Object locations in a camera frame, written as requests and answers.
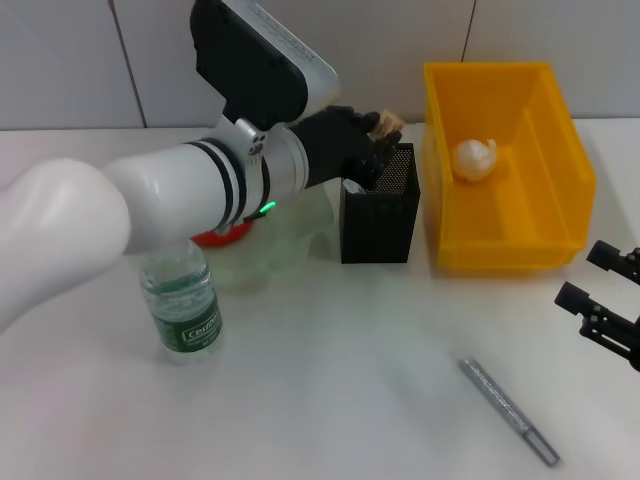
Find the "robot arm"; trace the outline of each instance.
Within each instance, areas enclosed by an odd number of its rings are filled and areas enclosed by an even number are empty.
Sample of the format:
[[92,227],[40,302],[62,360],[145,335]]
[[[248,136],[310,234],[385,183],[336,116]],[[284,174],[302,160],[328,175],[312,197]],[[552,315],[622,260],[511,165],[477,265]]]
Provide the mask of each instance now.
[[335,177],[372,186],[399,134],[377,113],[326,106],[337,75],[258,5],[198,0],[197,70],[225,97],[206,138],[118,159],[36,165],[0,192],[0,333],[45,300],[142,253],[252,220]]

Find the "water bottle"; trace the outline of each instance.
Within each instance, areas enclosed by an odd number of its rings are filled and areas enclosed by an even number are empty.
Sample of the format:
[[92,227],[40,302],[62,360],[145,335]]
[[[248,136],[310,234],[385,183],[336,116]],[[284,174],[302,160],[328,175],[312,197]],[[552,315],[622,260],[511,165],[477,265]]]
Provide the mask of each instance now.
[[142,259],[140,285],[162,344],[177,363],[198,363],[218,347],[222,330],[209,266],[191,241]]

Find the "crumpled paper ball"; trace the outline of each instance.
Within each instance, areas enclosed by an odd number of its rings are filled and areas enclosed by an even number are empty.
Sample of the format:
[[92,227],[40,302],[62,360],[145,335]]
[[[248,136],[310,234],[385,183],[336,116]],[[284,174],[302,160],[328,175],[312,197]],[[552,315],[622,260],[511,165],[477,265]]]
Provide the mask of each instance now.
[[488,142],[489,146],[479,140],[459,143],[453,153],[453,173],[471,182],[489,175],[496,165],[496,142]]

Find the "yellow plastic bin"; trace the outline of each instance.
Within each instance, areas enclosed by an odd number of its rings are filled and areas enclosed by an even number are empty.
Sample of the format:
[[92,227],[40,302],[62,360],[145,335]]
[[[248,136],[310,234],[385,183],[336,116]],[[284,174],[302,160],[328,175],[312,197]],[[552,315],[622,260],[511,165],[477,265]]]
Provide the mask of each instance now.
[[[587,239],[596,177],[551,67],[430,63],[423,175],[438,263],[526,271],[571,262]],[[497,144],[488,177],[454,176],[455,146]]]

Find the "pen holder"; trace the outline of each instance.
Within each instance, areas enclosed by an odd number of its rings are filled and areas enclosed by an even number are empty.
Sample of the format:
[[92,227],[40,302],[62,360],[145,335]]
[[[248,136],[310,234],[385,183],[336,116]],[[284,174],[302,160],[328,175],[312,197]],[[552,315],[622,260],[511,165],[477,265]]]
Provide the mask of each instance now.
[[398,145],[373,190],[350,193],[341,184],[342,263],[406,263],[419,200],[411,143]]

